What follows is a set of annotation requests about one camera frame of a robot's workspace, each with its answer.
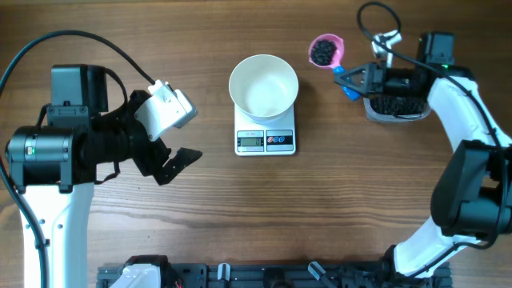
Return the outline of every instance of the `clear plastic container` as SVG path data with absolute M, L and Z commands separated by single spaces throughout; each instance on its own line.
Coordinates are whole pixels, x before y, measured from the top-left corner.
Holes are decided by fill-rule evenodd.
M 373 122 L 402 123 L 402 122 L 417 121 L 417 120 L 421 120 L 421 119 L 425 118 L 432 111 L 429 104 L 426 103 L 423 113 L 412 114 L 412 115 L 400 115 L 400 118 L 397 118 L 393 115 L 384 115 L 384 114 L 379 114 L 379 113 L 375 112 L 375 110 L 371 107 L 370 100 L 368 98 L 364 98 L 363 101 L 365 103 L 366 117 L 370 121 L 373 121 Z

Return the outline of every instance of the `white scale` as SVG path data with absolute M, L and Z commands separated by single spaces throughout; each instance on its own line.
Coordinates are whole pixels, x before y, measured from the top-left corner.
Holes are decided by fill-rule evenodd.
M 292 155 L 296 150 L 294 107 L 279 118 L 255 122 L 234 107 L 234 152 L 238 156 Z

